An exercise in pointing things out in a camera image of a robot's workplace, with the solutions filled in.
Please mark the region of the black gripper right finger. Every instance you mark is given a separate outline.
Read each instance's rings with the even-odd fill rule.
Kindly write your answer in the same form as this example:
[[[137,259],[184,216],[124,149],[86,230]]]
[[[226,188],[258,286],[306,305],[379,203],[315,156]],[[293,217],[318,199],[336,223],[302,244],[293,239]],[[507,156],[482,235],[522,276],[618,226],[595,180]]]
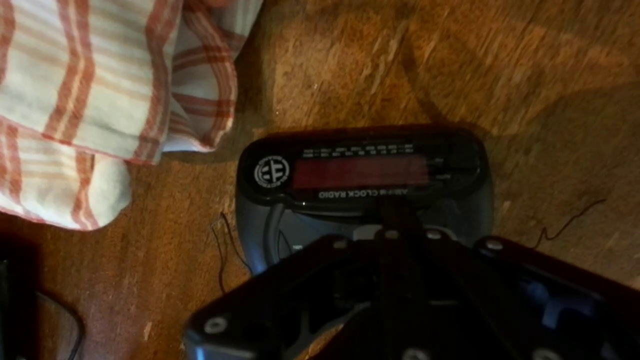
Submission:
[[[440,228],[418,228],[411,246],[440,360],[529,360],[531,313],[482,253]]]

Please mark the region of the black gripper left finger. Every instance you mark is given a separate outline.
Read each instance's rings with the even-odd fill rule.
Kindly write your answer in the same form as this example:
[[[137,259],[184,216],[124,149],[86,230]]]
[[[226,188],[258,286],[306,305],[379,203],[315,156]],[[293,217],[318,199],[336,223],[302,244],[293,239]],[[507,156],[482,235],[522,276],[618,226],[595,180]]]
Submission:
[[[299,250],[297,259],[293,358],[406,360],[414,347],[415,269],[398,228],[376,228],[357,239],[324,235]]]

